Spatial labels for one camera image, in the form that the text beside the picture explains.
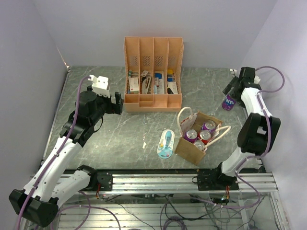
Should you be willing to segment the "purple Fanta can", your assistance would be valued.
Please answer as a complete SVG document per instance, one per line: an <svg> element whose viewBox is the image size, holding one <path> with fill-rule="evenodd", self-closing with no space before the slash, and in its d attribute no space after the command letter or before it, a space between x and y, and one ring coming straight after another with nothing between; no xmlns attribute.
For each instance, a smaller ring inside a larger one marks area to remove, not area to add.
<svg viewBox="0 0 307 230"><path fill-rule="evenodd" d="M222 108L226 111L230 111L233 109L235 104L236 100L230 94L228 94L222 102Z"/></svg>

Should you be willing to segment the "purple soda can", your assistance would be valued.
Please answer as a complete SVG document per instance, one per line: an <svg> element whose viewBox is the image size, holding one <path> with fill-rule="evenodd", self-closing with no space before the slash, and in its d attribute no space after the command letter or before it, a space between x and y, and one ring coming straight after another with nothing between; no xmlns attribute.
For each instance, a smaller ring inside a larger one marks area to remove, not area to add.
<svg viewBox="0 0 307 230"><path fill-rule="evenodd" d="M216 130L216 123L212 120L207 120L203 123L202 130L207 130L208 132L210 132L211 134L213 134Z"/></svg>
<svg viewBox="0 0 307 230"><path fill-rule="evenodd" d="M184 139L190 143L194 143L198 138L198 132L194 129L189 129L184 133Z"/></svg>

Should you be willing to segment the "red cola can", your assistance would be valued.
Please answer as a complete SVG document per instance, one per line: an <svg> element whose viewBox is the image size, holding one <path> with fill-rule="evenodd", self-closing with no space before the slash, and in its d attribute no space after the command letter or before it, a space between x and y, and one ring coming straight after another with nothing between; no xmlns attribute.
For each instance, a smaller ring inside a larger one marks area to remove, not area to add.
<svg viewBox="0 0 307 230"><path fill-rule="evenodd" d="M211 140L211 133L208 130L201 130L198 136L205 145Z"/></svg>

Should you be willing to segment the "brown canvas tote bag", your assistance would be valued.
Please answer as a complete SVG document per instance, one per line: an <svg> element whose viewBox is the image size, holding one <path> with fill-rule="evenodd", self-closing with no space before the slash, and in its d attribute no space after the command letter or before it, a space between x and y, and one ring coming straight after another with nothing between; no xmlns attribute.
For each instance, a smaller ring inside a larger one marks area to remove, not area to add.
<svg viewBox="0 0 307 230"><path fill-rule="evenodd" d="M190 107L179 111L177 126L181 137L175 154L194 165L198 165L205 157L209 146L231 130L231 126L222 125L222 120L201 112L194 113Z"/></svg>

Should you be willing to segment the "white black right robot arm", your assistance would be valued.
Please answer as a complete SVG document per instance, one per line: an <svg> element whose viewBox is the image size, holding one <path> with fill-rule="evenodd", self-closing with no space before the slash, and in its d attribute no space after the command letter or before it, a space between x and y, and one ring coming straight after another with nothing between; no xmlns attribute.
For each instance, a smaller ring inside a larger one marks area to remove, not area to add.
<svg viewBox="0 0 307 230"><path fill-rule="evenodd" d="M216 168L199 173L193 183L198 190L237 190L239 172L249 160L260 159L272 149L281 121L274 117L262 98L265 92L256 75L257 69L242 67L223 90L247 112L247 119L237 137L237 148Z"/></svg>

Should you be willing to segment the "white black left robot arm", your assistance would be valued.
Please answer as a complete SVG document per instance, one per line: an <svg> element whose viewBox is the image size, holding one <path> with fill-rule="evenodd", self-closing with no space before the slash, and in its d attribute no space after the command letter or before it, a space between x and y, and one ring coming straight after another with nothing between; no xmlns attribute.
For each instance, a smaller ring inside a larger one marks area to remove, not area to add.
<svg viewBox="0 0 307 230"><path fill-rule="evenodd" d="M78 94L76 108L64 124L56 145L44 164L24 186L14 189L9 201L19 218L25 218L40 227L47 227L55 219L59 208L80 190L96 189L98 172L81 165L72 176L59 183L59 179L70 161L84 147L96 132L95 125L103 121L104 114L121 114L123 99L115 93L115 103L111 97L100 96L94 91Z"/></svg>

